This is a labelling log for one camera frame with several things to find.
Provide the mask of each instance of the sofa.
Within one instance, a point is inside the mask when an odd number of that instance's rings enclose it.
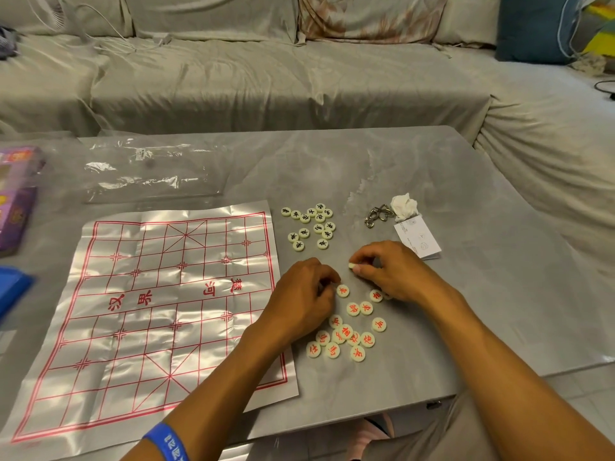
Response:
[[[565,66],[496,61],[499,0],[67,1],[96,54],[0,0],[21,34],[0,133],[449,125],[615,279],[615,102]]]

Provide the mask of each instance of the person's left hand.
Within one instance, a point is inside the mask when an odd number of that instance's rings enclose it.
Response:
[[[297,262],[277,282],[256,324],[278,336],[281,346],[287,347],[333,313],[334,283],[340,281],[337,271],[315,257]],[[324,288],[319,294],[320,284]]]

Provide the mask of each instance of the table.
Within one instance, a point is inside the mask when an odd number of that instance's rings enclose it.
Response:
[[[16,336],[0,361],[0,424],[47,330],[65,285],[81,226],[97,217],[145,209],[204,209],[267,199],[282,273],[317,255],[354,293],[369,286],[348,270],[360,246],[397,239],[393,222],[363,220],[374,205],[409,192],[442,247],[429,265],[457,287],[476,314],[541,376],[607,364],[615,356],[614,291],[552,230],[494,168],[452,128],[281,131],[190,135],[233,150],[218,197],[157,203],[84,205],[70,177],[51,172],[18,255],[2,260],[38,281],[7,317]],[[181,143],[182,136],[157,136]],[[91,143],[93,139],[83,139]],[[70,152],[62,158],[69,158]],[[322,201],[337,229],[326,251],[297,254],[286,239],[296,222],[283,206],[306,210]],[[342,311],[346,301],[339,301]],[[435,400],[461,385],[434,328],[416,307],[388,303],[389,329],[361,364],[309,360],[294,348],[300,397],[243,415],[231,442],[329,424]],[[365,318],[365,329],[371,318]]]

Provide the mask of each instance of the gray pants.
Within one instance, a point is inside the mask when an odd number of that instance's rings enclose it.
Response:
[[[363,461],[499,460],[474,401],[460,393],[448,413],[420,432],[367,445]]]

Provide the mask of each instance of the chinese chess board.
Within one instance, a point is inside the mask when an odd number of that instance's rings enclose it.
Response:
[[[72,456],[137,440],[233,350],[279,276],[266,201],[87,224],[3,441],[81,441]],[[297,394],[287,351],[247,410]]]

